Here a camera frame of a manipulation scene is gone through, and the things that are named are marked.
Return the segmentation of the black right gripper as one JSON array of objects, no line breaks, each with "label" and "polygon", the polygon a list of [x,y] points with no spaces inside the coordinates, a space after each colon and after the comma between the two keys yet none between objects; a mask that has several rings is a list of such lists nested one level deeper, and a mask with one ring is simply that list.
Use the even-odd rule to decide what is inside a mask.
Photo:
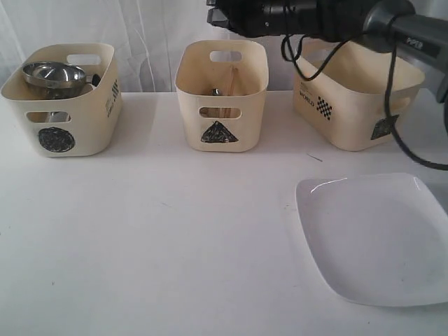
[{"label": "black right gripper", "polygon": [[321,33],[317,1],[206,0],[207,22],[246,38]]}]

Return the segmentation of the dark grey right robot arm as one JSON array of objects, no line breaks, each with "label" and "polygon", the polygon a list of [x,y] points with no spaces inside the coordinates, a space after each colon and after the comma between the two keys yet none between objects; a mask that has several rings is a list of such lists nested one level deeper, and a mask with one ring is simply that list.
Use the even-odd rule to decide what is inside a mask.
[{"label": "dark grey right robot arm", "polygon": [[327,141],[361,151],[399,139],[424,75],[404,50],[447,70],[447,22],[409,1],[209,1],[207,21],[245,38],[281,36],[293,105]]}]

